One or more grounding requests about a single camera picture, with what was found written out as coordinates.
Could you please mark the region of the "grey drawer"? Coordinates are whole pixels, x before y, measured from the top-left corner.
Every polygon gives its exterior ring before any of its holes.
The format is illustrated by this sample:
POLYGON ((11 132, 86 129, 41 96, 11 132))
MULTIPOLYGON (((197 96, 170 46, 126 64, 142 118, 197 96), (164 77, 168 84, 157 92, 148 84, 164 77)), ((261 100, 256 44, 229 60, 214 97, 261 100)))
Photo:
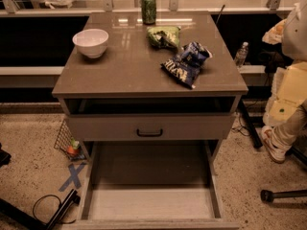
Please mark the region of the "grey drawer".
POLYGON ((97 143, 77 220, 63 230, 239 230, 205 142, 97 143))
POLYGON ((71 115, 67 125, 79 141, 221 140, 234 115, 71 115))

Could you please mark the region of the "grey drawer cabinet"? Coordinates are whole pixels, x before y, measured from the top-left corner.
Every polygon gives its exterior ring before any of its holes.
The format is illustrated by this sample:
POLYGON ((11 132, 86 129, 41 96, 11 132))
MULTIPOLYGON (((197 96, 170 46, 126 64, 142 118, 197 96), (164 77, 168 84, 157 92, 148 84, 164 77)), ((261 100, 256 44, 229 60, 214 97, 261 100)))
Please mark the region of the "grey drawer cabinet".
MULTIPOLYGON (((233 63, 211 15, 206 11, 163 11, 160 26, 180 27, 182 43, 197 41, 211 53, 195 88, 187 88, 168 75, 161 64, 170 58, 166 49, 156 50, 137 11, 93 13, 88 26, 108 32, 106 52, 97 59, 73 53, 53 94, 65 116, 71 115, 230 115, 247 86, 233 63)), ((97 143, 205 142, 212 165, 221 140, 79 141, 88 166, 97 143)))

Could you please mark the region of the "blue chip bag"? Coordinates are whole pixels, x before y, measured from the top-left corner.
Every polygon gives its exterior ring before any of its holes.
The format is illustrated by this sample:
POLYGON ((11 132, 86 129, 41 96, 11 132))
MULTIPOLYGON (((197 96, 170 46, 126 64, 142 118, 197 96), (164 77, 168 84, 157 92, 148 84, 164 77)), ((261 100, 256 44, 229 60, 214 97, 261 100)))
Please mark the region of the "blue chip bag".
POLYGON ((198 42, 191 42, 182 47, 182 52, 169 58, 161 64, 177 81, 194 89, 194 82, 199 76, 207 59, 212 58, 212 53, 198 42))

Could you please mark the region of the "green chip bag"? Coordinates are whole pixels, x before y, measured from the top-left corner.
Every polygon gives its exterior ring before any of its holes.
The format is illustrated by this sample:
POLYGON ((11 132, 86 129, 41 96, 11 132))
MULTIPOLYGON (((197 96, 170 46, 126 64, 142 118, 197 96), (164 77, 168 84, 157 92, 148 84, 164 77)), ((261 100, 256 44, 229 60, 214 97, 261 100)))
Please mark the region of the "green chip bag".
POLYGON ((179 46, 179 31, 177 26, 156 26, 147 29, 149 42, 156 48, 177 48, 179 46))

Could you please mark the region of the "orange green item in basket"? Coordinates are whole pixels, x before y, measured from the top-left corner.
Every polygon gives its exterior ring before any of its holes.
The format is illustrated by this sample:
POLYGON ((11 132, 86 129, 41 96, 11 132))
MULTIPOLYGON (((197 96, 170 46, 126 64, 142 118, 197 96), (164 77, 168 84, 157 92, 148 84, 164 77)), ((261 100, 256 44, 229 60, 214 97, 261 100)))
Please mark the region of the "orange green item in basket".
POLYGON ((76 141, 74 138, 71 139, 70 145, 67 147, 66 152, 70 156, 77 156, 80 153, 80 143, 76 141))

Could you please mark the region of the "white bowl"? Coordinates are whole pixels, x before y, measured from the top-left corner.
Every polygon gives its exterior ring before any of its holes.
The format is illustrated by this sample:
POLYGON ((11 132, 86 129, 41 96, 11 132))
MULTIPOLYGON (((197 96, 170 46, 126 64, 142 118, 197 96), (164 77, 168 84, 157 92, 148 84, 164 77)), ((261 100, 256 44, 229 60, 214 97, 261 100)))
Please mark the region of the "white bowl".
POLYGON ((87 29, 72 38, 77 50, 88 58, 99 58, 106 50, 108 33, 102 29, 87 29))

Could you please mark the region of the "clear water bottle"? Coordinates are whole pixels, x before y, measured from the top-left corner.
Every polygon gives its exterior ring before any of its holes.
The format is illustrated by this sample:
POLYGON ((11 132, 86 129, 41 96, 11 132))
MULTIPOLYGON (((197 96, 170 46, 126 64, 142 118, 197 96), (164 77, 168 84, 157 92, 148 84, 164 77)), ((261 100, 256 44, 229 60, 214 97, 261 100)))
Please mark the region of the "clear water bottle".
POLYGON ((241 47, 238 49, 236 56, 234 58, 234 62, 237 67, 241 68, 248 55, 248 46, 249 44, 247 42, 243 42, 241 47))

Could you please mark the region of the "black table leg right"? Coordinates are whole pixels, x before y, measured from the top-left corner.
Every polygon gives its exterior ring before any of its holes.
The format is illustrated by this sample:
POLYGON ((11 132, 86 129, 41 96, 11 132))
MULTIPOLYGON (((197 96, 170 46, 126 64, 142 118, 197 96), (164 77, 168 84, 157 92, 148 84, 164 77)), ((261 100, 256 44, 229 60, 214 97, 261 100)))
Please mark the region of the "black table leg right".
POLYGON ((253 147, 255 149, 260 149, 263 146, 263 144, 261 142, 261 139, 256 131, 256 128, 253 122, 251 121, 251 118, 249 117, 248 110, 245 107, 243 100, 239 101, 238 108, 240 109, 243 119, 245 120, 245 123, 247 125, 249 134, 251 136, 253 147))

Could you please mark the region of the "green soda can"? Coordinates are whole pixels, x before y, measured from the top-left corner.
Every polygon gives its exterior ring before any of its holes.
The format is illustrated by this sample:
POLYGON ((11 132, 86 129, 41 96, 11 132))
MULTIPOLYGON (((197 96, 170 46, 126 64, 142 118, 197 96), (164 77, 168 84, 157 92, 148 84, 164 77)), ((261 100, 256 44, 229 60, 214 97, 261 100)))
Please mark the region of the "green soda can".
POLYGON ((156 20, 156 0, 141 0, 142 21, 144 24, 154 24, 156 20))

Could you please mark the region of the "black bag on ledge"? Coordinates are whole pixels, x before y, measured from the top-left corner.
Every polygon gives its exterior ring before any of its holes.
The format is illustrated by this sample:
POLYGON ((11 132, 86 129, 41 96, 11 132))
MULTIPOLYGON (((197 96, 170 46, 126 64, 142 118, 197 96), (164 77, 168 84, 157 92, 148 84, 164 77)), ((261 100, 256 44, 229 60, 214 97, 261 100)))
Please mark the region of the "black bag on ledge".
POLYGON ((290 57, 278 51, 265 51, 258 55, 258 60, 265 66, 266 73, 275 73, 278 68, 286 69, 293 63, 290 57))

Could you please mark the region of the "white sneaker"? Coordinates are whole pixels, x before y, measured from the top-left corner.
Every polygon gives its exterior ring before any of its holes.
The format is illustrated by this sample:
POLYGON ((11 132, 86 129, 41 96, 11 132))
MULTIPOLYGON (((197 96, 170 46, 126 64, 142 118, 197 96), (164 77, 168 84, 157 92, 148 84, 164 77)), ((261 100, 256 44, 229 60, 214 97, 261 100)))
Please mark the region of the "white sneaker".
POLYGON ((279 149, 272 143, 272 128, 270 126, 262 127, 261 138, 271 160, 275 163, 283 163, 285 161, 286 152, 282 149, 279 149))

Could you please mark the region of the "person's leg beige trousers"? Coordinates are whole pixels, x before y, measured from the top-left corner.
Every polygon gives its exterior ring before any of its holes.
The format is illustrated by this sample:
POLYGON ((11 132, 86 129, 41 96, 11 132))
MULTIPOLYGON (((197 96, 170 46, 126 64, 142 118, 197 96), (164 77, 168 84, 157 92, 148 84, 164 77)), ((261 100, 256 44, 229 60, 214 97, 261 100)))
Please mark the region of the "person's leg beige trousers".
POLYGON ((284 123, 272 130, 272 143, 275 147, 287 151, 295 142, 300 131, 307 125, 307 100, 284 123))

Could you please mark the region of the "black chair leg caster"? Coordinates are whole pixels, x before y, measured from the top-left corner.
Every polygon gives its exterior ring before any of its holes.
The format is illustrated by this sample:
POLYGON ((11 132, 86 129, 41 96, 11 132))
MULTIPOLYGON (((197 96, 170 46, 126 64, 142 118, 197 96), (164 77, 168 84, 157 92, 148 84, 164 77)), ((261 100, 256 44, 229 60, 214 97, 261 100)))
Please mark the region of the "black chair leg caster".
POLYGON ((305 197, 307 196, 307 190, 298 191, 287 191, 287 192, 272 192, 269 190, 262 190, 260 198, 264 202, 272 203, 277 198, 288 198, 288 197, 305 197))

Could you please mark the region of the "black stand leg left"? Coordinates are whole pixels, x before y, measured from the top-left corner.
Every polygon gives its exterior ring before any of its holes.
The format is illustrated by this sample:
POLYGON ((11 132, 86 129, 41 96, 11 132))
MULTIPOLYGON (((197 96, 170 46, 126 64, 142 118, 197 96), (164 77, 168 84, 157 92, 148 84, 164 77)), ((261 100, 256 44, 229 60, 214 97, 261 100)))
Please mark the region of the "black stand leg left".
POLYGON ((64 200, 57 195, 45 195, 35 203, 32 213, 28 215, 0 198, 0 214, 18 222, 28 230, 53 230, 58 223, 73 223, 73 220, 65 222, 64 217, 73 205, 79 205, 80 200, 78 192, 74 189, 64 200))

